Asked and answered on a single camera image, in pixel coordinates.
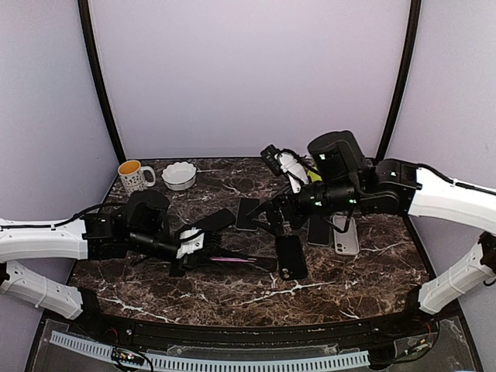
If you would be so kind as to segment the black phone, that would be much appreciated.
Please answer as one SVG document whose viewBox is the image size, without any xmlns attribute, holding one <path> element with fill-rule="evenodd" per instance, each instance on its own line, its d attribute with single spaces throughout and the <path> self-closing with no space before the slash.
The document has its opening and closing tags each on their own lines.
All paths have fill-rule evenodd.
<svg viewBox="0 0 496 372">
<path fill-rule="evenodd" d="M 211 257 L 209 260 L 214 263 L 224 263 L 224 264 L 242 263 L 269 272 L 273 272 L 277 269 L 277 260 L 270 257 L 248 257 L 248 258 Z"/>
<path fill-rule="evenodd" d="M 221 237 L 222 232 L 234 225 L 235 215 L 227 208 L 219 209 L 210 215 L 202 217 L 194 222 L 188 229 L 194 233 L 202 232 L 206 236 Z"/>
</svg>

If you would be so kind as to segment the black silicone phone case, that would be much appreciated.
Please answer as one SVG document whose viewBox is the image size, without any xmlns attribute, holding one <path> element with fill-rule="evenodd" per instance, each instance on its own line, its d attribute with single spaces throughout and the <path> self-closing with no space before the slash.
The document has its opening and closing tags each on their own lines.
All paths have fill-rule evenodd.
<svg viewBox="0 0 496 372">
<path fill-rule="evenodd" d="M 278 270 L 283 281 L 301 280 L 308 276 L 305 255 L 298 236 L 279 236 L 275 239 Z"/>
</svg>

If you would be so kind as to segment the white silicone phone case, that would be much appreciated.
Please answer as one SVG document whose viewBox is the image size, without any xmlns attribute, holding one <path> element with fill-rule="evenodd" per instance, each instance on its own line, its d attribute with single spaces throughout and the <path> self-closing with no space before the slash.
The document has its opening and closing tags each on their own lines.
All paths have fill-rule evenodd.
<svg viewBox="0 0 496 372">
<path fill-rule="evenodd" d="M 335 252 L 338 255 L 354 257 L 360 252 L 357 226 L 354 217 L 350 217 L 349 219 L 344 215 L 334 215 L 332 217 L 332 224 L 341 230 L 345 229 L 346 221 L 349 221 L 347 231 L 339 232 L 336 229 L 333 229 Z"/>
</svg>

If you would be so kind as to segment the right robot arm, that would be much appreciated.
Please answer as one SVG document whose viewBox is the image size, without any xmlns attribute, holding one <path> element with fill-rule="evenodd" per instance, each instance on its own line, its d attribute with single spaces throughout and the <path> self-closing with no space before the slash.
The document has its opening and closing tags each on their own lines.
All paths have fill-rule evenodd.
<svg viewBox="0 0 496 372">
<path fill-rule="evenodd" d="M 291 150 L 266 147 L 261 157 L 276 175 L 287 174 L 290 184 L 273 198 L 249 211 L 247 219 L 275 236 L 291 256 L 284 224 L 301 228 L 315 215 L 346 213 L 350 224 L 355 211 L 363 214 L 413 215 L 457 222 L 481 229 L 469 252 L 435 279 L 408 293 L 405 312 L 395 320 L 396 330 L 412 336 L 435 315 L 473 287 L 495 276 L 495 191 L 451 179 L 426 164 L 367 159 L 349 130 L 323 134 L 307 146 L 310 167 Z"/>
</svg>

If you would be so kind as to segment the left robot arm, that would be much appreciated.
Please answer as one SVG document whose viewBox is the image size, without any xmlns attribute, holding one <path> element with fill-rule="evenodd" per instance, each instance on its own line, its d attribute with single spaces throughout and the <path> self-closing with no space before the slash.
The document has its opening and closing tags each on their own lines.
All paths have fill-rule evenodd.
<svg viewBox="0 0 496 372">
<path fill-rule="evenodd" d="M 184 258 L 210 258 L 221 237 L 198 227 L 178 236 L 170 233 L 170 202 L 158 191 L 135 191 L 111 213 L 93 206 L 65 221 L 1 221 L 1 293 L 44 308 L 78 323 L 93 338 L 109 332 L 93 291 L 70 287 L 37 274 L 20 262 L 37 258 L 111 260 L 139 253 L 169 263 Z"/>
</svg>

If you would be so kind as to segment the green bowl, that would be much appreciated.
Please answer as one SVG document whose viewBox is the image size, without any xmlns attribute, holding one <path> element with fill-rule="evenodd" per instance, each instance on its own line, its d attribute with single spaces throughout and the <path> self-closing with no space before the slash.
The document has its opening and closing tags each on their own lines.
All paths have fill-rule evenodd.
<svg viewBox="0 0 496 372">
<path fill-rule="evenodd" d="M 315 172 L 313 172 L 313 171 L 308 170 L 307 171 L 307 175 L 308 175 L 308 179 L 312 183 L 318 182 L 318 181 L 322 181 L 322 178 L 319 175 L 317 175 Z"/>
</svg>

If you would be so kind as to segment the white scalloped bowl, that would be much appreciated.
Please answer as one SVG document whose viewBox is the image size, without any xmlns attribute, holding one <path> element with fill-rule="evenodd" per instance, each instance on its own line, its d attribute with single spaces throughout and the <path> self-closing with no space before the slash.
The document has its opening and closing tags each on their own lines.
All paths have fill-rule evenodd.
<svg viewBox="0 0 496 372">
<path fill-rule="evenodd" d="M 195 182 L 198 168 L 189 162 L 175 162 L 162 170 L 162 180 L 172 191 L 184 191 L 191 188 Z"/>
</svg>

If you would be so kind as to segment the patterned mug yellow inside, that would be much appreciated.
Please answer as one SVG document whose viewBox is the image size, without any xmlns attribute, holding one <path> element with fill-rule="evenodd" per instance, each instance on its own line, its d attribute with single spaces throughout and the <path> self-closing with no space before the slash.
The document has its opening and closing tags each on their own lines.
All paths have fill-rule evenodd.
<svg viewBox="0 0 496 372">
<path fill-rule="evenodd" d="M 135 191 L 145 191 L 157 182 L 153 168 L 143 166 L 138 160 L 127 160 L 120 164 L 118 175 L 128 196 Z"/>
</svg>

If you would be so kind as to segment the small circuit board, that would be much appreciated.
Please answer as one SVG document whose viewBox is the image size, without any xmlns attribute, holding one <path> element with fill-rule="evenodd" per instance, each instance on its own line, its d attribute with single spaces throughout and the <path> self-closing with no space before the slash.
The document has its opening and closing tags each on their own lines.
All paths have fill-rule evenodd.
<svg viewBox="0 0 496 372">
<path fill-rule="evenodd" d="M 120 348 L 113 348 L 111 360 L 118 365 L 141 367 L 145 364 L 145 359 L 140 355 Z"/>
</svg>

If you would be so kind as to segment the black front table rail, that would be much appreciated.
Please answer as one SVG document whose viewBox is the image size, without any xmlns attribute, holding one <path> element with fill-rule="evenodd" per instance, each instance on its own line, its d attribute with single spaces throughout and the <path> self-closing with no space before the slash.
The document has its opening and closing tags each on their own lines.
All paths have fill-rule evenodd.
<svg viewBox="0 0 496 372">
<path fill-rule="evenodd" d="M 145 349 L 173 345 L 247 349 L 325 344 L 374 348 L 423 334 L 432 340 L 439 330 L 436 319 L 412 317 L 404 312 L 371 319 L 280 327 L 178 325 L 103 313 L 83 314 L 69 324 L 71 330 L 97 341 Z"/>
</svg>

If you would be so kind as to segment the right black frame post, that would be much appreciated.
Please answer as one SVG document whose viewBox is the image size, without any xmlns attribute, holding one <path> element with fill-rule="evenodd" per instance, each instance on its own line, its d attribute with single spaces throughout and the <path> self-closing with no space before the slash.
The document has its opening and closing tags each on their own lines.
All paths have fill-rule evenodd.
<svg viewBox="0 0 496 372">
<path fill-rule="evenodd" d="M 394 128 L 396 126 L 398 115 L 400 112 L 401 103 L 404 97 L 412 57 L 415 49 L 415 41 L 417 37 L 420 14 L 422 9 L 421 0 L 411 0 L 408 13 L 407 27 L 405 31 L 405 40 L 401 53 L 401 60 L 398 68 L 398 75 L 394 85 L 391 104 L 388 110 L 387 118 L 384 124 L 384 129 L 381 135 L 381 140 L 374 157 L 376 162 L 385 159 L 389 146 L 391 144 Z"/>
</svg>

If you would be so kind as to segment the black frame post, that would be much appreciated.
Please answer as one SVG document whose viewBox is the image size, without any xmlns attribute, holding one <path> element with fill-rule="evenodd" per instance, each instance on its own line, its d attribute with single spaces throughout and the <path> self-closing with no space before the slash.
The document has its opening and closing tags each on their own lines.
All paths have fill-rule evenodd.
<svg viewBox="0 0 496 372">
<path fill-rule="evenodd" d="M 394 85 L 391 104 L 388 110 L 387 118 L 384 124 L 384 129 L 381 135 L 381 140 L 374 157 L 376 162 L 385 159 L 389 146 L 391 144 L 394 128 L 396 126 L 398 115 L 400 112 L 401 103 L 404 97 L 412 57 L 415 49 L 415 41 L 417 37 L 420 14 L 422 9 L 421 0 L 411 0 L 408 13 L 407 27 L 405 31 L 405 40 L 401 53 L 401 60 L 398 68 L 398 75 Z"/>
<path fill-rule="evenodd" d="M 119 137 L 117 125 L 115 123 L 115 118 L 112 112 L 108 92 L 106 90 L 104 82 L 91 19 L 90 2 L 87 0 L 78 0 L 77 6 L 81 24 L 81 31 L 84 38 L 84 45 L 88 57 L 88 63 L 95 87 L 95 92 L 98 98 L 98 103 L 104 119 L 105 128 L 111 141 L 112 149 L 117 161 L 119 163 L 123 163 L 124 161 L 126 161 L 126 155 L 123 149 L 122 141 Z"/>
</svg>

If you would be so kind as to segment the left black frame post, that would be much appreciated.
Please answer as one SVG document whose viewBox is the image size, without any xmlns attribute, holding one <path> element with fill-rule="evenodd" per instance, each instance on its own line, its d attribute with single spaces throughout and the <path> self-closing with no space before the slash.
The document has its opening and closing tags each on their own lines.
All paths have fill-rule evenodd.
<svg viewBox="0 0 496 372">
<path fill-rule="evenodd" d="M 123 149 L 122 141 L 119 137 L 117 125 L 115 123 L 115 118 L 112 112 L 108 92 L 106 90 L 104 82 L 91 19 L 90 2 L 87 0 L 78 0 L 77 6 L 81 24 L 81 31 L 84 38 L 84 45 L 88 57 L 88 63 L 95 87 L 95 92 L 98 98 L 98 103 L 104 119 L 105 128 L 111 141 L 112 149 L 117 161 L 119 163 L 123 163 L 124 161 L 126 161 L 126 155 Z"/>
</svg>

